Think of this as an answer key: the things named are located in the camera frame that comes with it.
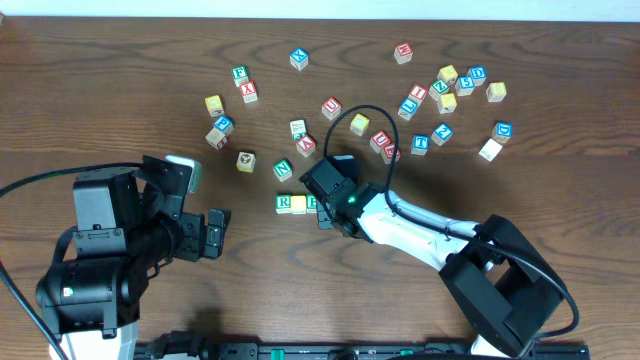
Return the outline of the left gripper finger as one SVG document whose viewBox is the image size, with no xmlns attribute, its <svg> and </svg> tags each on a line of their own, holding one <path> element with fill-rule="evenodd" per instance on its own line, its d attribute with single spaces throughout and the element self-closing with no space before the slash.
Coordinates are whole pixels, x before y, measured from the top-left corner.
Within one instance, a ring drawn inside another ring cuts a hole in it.
<svg viewBox="0 0 640 360">
<path fill-rule="evenodd" d="M 231 220 L 231 211 L 211 208 L 208 214 L 203 256 L 218 259 L 223 252 L 226 230 Z"/>
<path fill-rule="evenodd" d="M 144 156 L 142 165 L 133 175 L 145 182 L 141 198 L 145 217 L 163 214 L 171 220 L 179 220 L 192 172 L 190 166 Z"/>
</svg>

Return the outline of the green B block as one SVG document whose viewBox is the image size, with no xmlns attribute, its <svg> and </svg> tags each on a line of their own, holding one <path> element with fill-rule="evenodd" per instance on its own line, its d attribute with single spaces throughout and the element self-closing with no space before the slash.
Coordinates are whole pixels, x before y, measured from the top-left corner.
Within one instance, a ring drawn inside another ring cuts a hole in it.
<svg viewBox="0 0 640 360">
<path fill-rule="evenodd" d="M 306 195 L 306 212 L 307 213 L 317 212 L 317 200 L 312 194 Z"/>
</svg>

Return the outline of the yellow O block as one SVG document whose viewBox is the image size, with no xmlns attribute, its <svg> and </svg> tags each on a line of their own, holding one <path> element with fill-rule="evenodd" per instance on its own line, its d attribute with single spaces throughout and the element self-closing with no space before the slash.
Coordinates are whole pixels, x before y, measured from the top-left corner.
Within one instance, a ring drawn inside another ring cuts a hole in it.
<svg viewBox="0 0 640 360">
<path fill-rule="evenodd" d="M 307 198 L 305 195 L 294 195 L 290 198 L 290 210 L 292 214 L 307 213 Z"/>
</svg>

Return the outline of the green R block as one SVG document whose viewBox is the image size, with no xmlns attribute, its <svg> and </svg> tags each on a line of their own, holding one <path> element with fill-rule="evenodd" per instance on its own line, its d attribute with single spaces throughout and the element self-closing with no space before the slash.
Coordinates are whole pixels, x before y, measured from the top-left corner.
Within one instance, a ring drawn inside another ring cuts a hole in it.
<svg viewBox="0 0 640 360">
<path fill-rule="evenodd" d="M 291 196 L 289 194 L 278 194 L 276 196 L 275 209 L 277 214 L 290 214 Z"/>
</svg>

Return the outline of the blue T block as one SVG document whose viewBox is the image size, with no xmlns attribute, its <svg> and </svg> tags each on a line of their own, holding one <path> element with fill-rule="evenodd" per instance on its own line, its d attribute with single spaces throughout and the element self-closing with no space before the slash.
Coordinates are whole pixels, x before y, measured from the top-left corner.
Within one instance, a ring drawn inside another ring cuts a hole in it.
<svg viewBox="0 0 640 360">
<path fill-rule="evenodd" d="M 430 145 L 430 138 L 426 135 L 416 134 L 412 139 L 411 153 L 424 156 Z"/>
</svg>

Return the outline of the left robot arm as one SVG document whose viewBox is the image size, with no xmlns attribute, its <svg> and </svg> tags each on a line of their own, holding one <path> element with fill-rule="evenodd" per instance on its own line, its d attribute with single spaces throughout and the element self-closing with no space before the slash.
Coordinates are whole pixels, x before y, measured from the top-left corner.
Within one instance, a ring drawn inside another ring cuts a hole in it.
<svg viewBox="0 0 640 360">
<path fill-rule="evenodd" d="M 77 223 L 59 238 L 36 288 L 52 358 L 134 358 L 150 280 L 175 260 L 221 255 L 230 212 L 183 209 L 201 171 L 177 155 L 75 170 Z"/>
</svg>

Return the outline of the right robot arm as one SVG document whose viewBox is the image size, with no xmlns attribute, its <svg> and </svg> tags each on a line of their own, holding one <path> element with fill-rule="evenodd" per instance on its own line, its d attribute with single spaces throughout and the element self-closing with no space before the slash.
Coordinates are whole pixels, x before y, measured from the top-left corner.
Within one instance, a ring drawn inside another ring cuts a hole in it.
<svg viewBox="0 0 640 360">
<path fill-rule="evenodd" d="M 476 223 L 427 211 L 385 185 L 359 183 L 350 155 L 329 156 L 299 180 L 344 236 L 393 247 L 435 269 L 478 335 L 475 354 L 524 356 L 569 298 L 557 273 L 501 216 Z"/>
</svg>

